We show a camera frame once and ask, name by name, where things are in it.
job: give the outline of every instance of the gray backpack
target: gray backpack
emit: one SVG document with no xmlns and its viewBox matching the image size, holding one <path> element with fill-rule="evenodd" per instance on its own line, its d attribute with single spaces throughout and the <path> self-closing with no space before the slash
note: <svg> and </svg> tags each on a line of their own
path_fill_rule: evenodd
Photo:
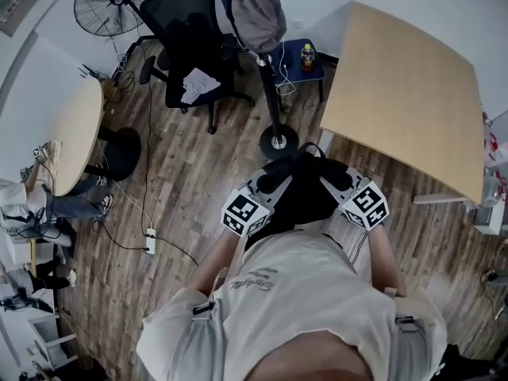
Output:
<svg viewBox="0 0 508 381">
<path fill-rule="evenodd" d="M 274 50 L 286 33 L 280 0 L 231 0 L 231 13 L 238 36 L 255 53 Z"/>
</svg>

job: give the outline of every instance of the fan guard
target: fan guard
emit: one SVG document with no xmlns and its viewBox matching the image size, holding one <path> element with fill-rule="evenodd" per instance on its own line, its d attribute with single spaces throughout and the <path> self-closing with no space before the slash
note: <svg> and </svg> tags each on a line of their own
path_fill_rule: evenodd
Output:
<svg viewBox="0 0 508 381">
<path fill-rule="evenodd" d="M 74 0 L 79 26 L 90 34 L 113 37 L 143 24 L 138 6 L 143 0 Z"/>
</svg>

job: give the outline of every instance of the wooden floor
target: wooden floor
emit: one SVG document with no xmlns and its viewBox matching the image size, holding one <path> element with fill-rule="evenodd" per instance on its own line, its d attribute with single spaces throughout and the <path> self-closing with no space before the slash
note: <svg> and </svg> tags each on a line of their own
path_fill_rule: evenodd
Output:
<svg viewBox="0 0 508 381">
<path fill-rule="evenodd" d="M 145 42 L 146 55 L 160 50 Z M 146 210 L 158 236 L 178 245 L 200 261 L 221 232 L 218 218 L 229 192 L 246 176 L 267 163 L 258 140 L 270 120 L 260 78 L 252 59 L 242 58 L 247 75 L 237 80 L 237 89 L 256 99 L 249 108 L 240 99 L 225 99 L 218 107 L 218 131 L 206 133 L 206 107 L 181 114 L 164 105 L 164 85 L 152 81 L 152 135 L 148 168 Z M 138 48 L 128 70 L 139 73 L 143 50 Z M 332 65 L 326 69 L 325 97 L 333 78 Z M 318 142 L 318 84 L 298 85 L 284 97 L 285 122 L 298 131 L 301 143 Z M 117 105 L 108 105 L 104 124 L 117 129 L 132 126 L 145 142 L 148 136 L 148 87 L 136 85 Z M 121 185 L 133 201 L 141 203 L 147 147 L 133 176 Z M 351 141 L 336 138 L 331 156 L 356 167 L 374 179 L 387 196 L 391 219 L 389 236 L 411 287 L 427 288 L 448 324 L 449 342 L 458 344 L 470 357 L 492 357 L 498 343 L 508 334 L 506 319 L 492 320 L 492 305 L 480 283 L 487 268 L 507 268 L 499 256 L 500 237 L 475 231 L 461 204 L 415 206 L 415 194 L 427 194 L 441 186 L 425 175 Z M 144 247 L 140 232 L 140 211 L 120 190 L 111 191 L 115 204 L 105 224 L 125 247 Z M 361 232 L 342 217 L 312 225 L 328 231 L 341 242 L 348 254 L 356 254 Z M 104 234 L 92 231 L 82 222 L 78 246 L 71 266 L 77 271 L 75 289 L 59 294 L 60 308 L 82 344 L 89 349 L 113 379 L 150 379 L 135 353 L 141 320 L 164 304 L 188 280 L 192 261 L 164 242 L 157 253 L 126 251 L 115 246 Z M 360 253 L 356 266 L 368 279 L 368 246 Z M 487 289 L 496 309 L 503 290 Z"/>
</svg>

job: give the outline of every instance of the office chair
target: office chair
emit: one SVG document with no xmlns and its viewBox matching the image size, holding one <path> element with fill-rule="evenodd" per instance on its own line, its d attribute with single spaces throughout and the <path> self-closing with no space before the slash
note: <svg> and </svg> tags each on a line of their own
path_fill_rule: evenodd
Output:
<svg viewBox="0 0 508 381">
<path fill-rule="evenodd" d="M 154 68 L 155 56 L 146 59 L 140 74 L 140 84 L 155 76 L 167 84 L 166 106 L 180 108 L 186 113 L 190 106 L 208 104 L 208 133 L 215 134 L 214 106 L 217 100 L 232 96 L 243 98 L 249 106 L 254 100 L 235 91 L 234 72 L 240 68 L 234 41 L 223 35 L 215 17 L 215 0 L 145 0 L 140 15 L 165 48 L 162 67 L 167 75 Z M 201 94 L 191 105 L 181 101 L 183 79 L 198 68 L 221 83 L 212 91 Z"/>
</svg>

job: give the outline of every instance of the round table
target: round table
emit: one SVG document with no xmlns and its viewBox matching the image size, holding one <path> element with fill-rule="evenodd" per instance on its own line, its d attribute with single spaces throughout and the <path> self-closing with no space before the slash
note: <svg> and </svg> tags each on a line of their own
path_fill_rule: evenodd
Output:
<svg viewBox="0 0 508 381">
<path fill-rule="evenodd" d="M 97 79 L 83 80 L 73 97 L 62 107 L 55 120 L 52 140 L 61 141 L 62 152 L 55 177 L 55 196 L 68 193 L 84 172 L 114 180 L 127 178 L 136 168 L 141 143 L 136 130 L 111 131 L 101 126 L 104 95 Z M 95 140 L 108 142 L 104 151 L 109 170 L 88 165 Z"/>
</svg>

